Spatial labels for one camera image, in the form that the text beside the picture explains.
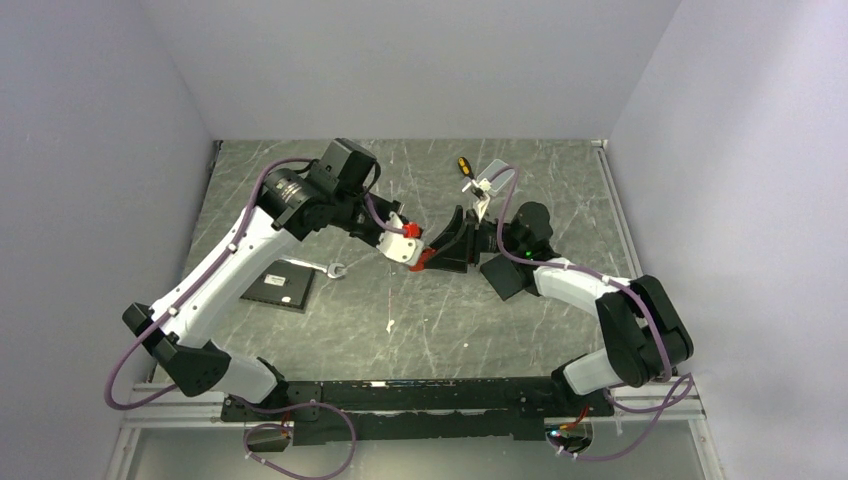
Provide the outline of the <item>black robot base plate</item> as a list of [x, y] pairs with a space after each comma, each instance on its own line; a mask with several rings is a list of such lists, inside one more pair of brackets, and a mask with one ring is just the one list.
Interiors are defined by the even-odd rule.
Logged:
[[296, 409], [296, 446], [323, 445], [356, 437], [360, 441], [509, 437], [540, 440], [559, 421], [610, 417], [613, 408], [600, 391], [566, 392], [545, 376], [386, 381], [292, 381], [285, 396], [253, 411], [225, 398], [226, 423], [279, 423], [282, 408]]

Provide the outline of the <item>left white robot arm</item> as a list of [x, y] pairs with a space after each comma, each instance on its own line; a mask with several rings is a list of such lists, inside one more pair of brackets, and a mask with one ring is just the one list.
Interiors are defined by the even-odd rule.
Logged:
[[414, 266], [420, 228], [400, 203], [373, 194], [381, 169], [355, 142], [334, 139], [317, 159], [275, 161], [258, 176], [234, 225], [175, 288], [151, 306], [134, 304], [123, 320], [187, 397], [229, 394], [264, 420], [287, 406], [288, 383], [268, 361], [217, 346], [216, 325], [275, 261], [326, 227], [345, 231], [385, 258]]

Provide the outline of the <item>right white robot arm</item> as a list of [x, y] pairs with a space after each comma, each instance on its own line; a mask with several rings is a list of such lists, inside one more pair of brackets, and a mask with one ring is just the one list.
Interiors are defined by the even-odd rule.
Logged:
[[575, 265], [551, 247], [552, 235], [549, 211], [538, 202], [522, 204], [506, 223], [478, 221], [456, 208], [415, 267], [465, 273], [476, 265], [502, 300], [526, 292], [595, 317], [603, 348], [551, 374], [551, 401], [564, 415], [578, 413], [590, 393], [619, 384], [640, 387], [692, 357], [692, 339], [657, 278], [606, 277]]

